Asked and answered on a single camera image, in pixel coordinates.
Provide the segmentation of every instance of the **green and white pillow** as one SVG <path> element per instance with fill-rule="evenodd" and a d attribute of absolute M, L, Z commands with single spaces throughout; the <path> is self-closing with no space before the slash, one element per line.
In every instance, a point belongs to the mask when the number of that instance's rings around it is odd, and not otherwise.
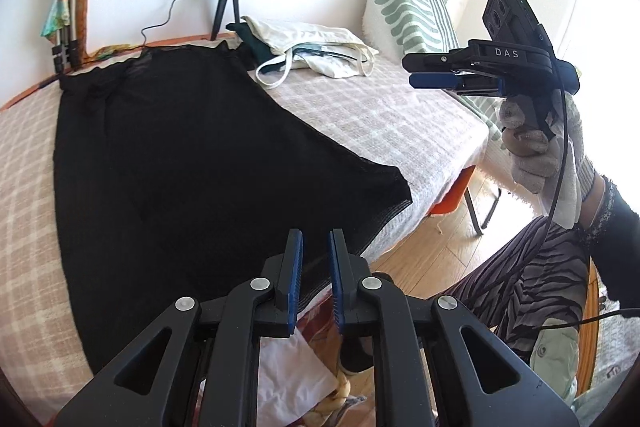
<path fill-rule="evenodd" d="M 367 0 L 362 28 L 366 40 L 391 60 L 459 47 L 444 0 Z M 501 138 L 495 111 L 498 99 L 456 98 L 487 124 L 492 140 Z"/>

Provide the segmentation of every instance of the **checkered bedspread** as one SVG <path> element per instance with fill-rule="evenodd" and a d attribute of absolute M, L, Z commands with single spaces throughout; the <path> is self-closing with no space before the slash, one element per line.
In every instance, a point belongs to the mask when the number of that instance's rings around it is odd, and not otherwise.
<path fill-rule="evenodd" d="M 401 68 L 384 58 L 368 78 L 294 70 L 269 93 L 358 155 L 398 166 L 409 182 L 414 203 L 373 240 L 364 254 L 369 261 L 418 225 L 459 172 L 479 160 L 487 140 L 487 127 L 459 103 L 439 91 L 411 89 Z M 55 83 L 0 113 L 0 367 L 43 422 L 92 376 L 56 235 L 52 153 L 59 103 Z"/>

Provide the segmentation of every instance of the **white work glove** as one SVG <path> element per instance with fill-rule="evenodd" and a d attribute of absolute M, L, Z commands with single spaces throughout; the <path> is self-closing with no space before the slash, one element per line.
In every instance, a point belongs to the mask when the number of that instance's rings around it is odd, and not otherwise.
<path fill-rule="evenodd" d="M 582 203 L 578 181 L 578 172 L 584 161 L 582 121 L 574 99 L 567 94 L 568 129 L 565 133 L 559 90 L 552 93 L 552 103 L 556 115 L 553 121 L 552 115 L 548 115 L 546 121 L 556 136 L 549 141 L 537 125 L 532 100 L 529 97 L 519 95 L 504 100 L 499 112 L 500 122 L 505 127 L 502 141 L 511 152 L 513 180 L 532 194 L 539 195 L 540 202 L 548 214 L 558 184 L 564 136 L 568 135 L 566 167 L 553 219 L 558 225 L 569 230 L 578 221 Z"/>

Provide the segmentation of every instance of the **zebra print pants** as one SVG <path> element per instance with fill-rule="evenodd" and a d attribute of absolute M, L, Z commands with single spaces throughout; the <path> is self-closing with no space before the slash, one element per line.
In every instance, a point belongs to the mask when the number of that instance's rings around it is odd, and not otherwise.
<path fill-rule="evenodd" d="M 458 298 L 516 354 L 529 363 L 538 337 L 537 327 L 550 317 L 580 321 L 587 297 L 589 255 L 579 226 L 565 230 L 555 223 L 540 252 L 521 273 L 474 301 L 491 284 L 526 258 L 542 239 L 546 217 L 537 217 L 490 259 L 444 291 Z"/>

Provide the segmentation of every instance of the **power cord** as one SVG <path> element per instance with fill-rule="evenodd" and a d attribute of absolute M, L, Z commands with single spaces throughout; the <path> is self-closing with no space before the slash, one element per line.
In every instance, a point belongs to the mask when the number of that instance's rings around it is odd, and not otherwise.
<path fill-rule="evenodd" d="M 562 328 L 573 328 L 574 326 L 581 326 L 583 324 L 589 324 L 592 322 L 600 321 L 603 319 L 608 319 L 609 317 L 614 317 L 615 315 L 620 315 L 623 313 L 635 313 L 635 316 L 640 314 L 640 308 L 620 308 L 619 310 L 613 310 L 612 312 L 603 313 L 602 315 L 596 315 L 595 317 L 591 317 L 589 319 L 583 319 L 581 321 L 568 322 L 566 324 L 553 324 L 549 326 L 541 326 L 539 328 L 534 328 L 535 330 L 561 330 Z"/>
<path fill-rule="evenodd" d="M 526 333 L 523 333 L 521 335 L 516 335 L 515 337 L 509 337 L 508 341 L 510 343 L 512 343 L 513 341 L 516 341 L 524 336 L 528 336 L 529 333 L 531 331 L 543 331 L 543 330 L 562 330 L 564 328 L 575 328 L 576 326 L 581 326 L 584 324 L 590 324 L 592 322 L 597 322 L 597 321 L 601 321 L 603 319 L 608 319 L 609 317 L 614 317 L 615 315 L 620 315 L 623 313 L 628 313 L 631 312 L 638 317 L 640 315 L 640 308 L 620 308 L 619 310 L 614 310 L 612 312 L 607 312 L 607 313 L 603 313 L 602 315 L 596 315 L 595 317 L 591 317 L 589 319 L 583 319 L 581 321 L 575 321 L 575 322 L 568 322 L 568 323 L 563 323 L 563 324 L 552 324 L 552 325 L 548 325 L 548 326 L 540 326 L 538 328 L 531 328 L 530 330 L 527 330 Z"/>
<path fill-rule="evenodd" d="M 145 47 L 146 47 L 146 39 L 147 39 L 145 31 L 147 31 L 147 30 L 151 30 L 151 29 L 153 29 L 153 28 L 161 28 L 162 26 L 166 26 L 166 25 L 169 23 L 169 21 L 171 20 L 171 15 L 172 15 L 172 12 L 174 11 L 174 5 L 175 5 L 175 3 L 176 3 L 176 2 L 178 2 L 178 1 L 179 1 L 179 0 L 173 0 L 173 1 L 171 2 L 171 6 L 169 6 L 169 15 L 167 16 L 166 20 L 165 20 L 162 24 L 155 24 L 155 25 L 153 25 L 153 26 L 147 26 L 146 28 L 142 28 L 142 29 L 140 30 L 140 33 L 141 33 L 141 34 L 142 34 L 142 36 L 144 37 L 144 41 L 142 42 L 142 47 L 143 47 L 143 48 L 145 48 Z"/>
<path fill-rule="evenodd" d="M 498 277 L 498 279 L 496 279 L 490 285 L 487 285 L 484 288 L 473 293 L 468 298 L 469 302 L 475 301 L 479 296 L 484 295 L 485 293 L 487 293 L 488 291 L 491 291 L 496 286 L 502 284 L 505 281 L 508 281 L 514 275 L 517 275 L 520 272 L 522 272 L 525 269 L 525 267 L 531 261 L 533 261 L 533 259 L 540 253 L 540 250 L 542 249 L 542 245 L 545 244 L 546 236 L 548 235 L 549 229 L 551 228 L 551 224 L 553 223 L 553 217 L 556 211 L 556 206 L 558 206 L 558 198 L 560 197 L 560 188 L 562 186 L 562 179 L 564 178 L 564 169 L 566 167 L 566 157 L 569 151 L 569 137 L 567 135 L 567 129 L 569 128 L 569 121 L 568 121 L 569 118 L 566 110 L 566 93 L 564 91 L 564 84 L 562 83 L 562 78 L 560 78 L 560 75 L 558 75 L 558 81 L 560 83 L 560 91 L 562 95 L 562 124 L 564 125 L 564 144 L 562 146 L 562 161 L 560 164 L 560 171 L 558 172 L 558 183 L 556 184 L 556 191 L 554 192 L 554 199 L 551 202 L 549 215 L 546 218 L 545 233 L 542 237 L 542 240 L 538 244 L 538 247 L 532 253 L 527 255 L 526 258 L 524 258 L 524 260 L 516 264 L 516 266 L 511 268 L 506 274 L 502 275 L 501 277 Z"/>

